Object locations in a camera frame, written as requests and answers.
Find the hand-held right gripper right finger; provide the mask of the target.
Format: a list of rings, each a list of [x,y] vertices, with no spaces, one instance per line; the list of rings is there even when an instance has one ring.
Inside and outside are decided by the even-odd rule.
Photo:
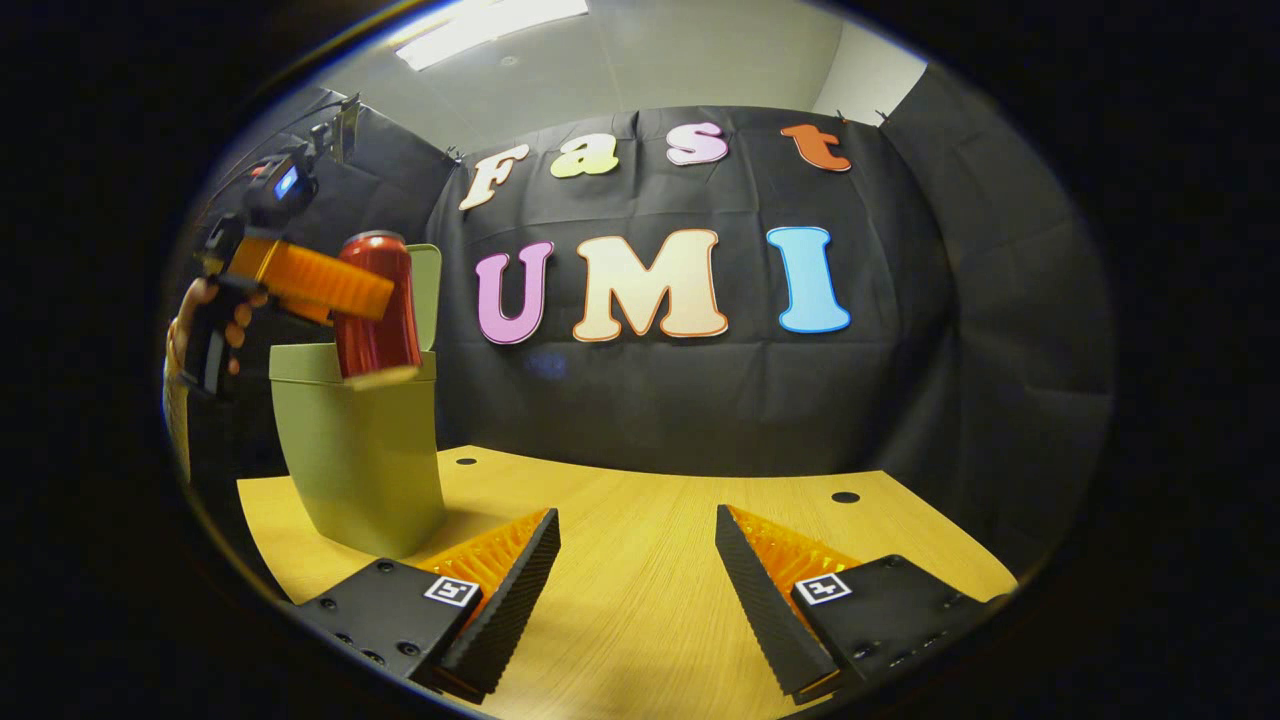
[[[716,548],[780,689],[796,705],[902,675],[979,626],[980,601],[900,553],[855,560],[732,505]]]

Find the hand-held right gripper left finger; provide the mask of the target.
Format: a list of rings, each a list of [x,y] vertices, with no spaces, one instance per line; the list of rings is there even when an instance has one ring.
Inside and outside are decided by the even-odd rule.
[[[561,550],[557,509],[411,565],[375,559],[300,606],[375,667],[480,705],[495,693]]]

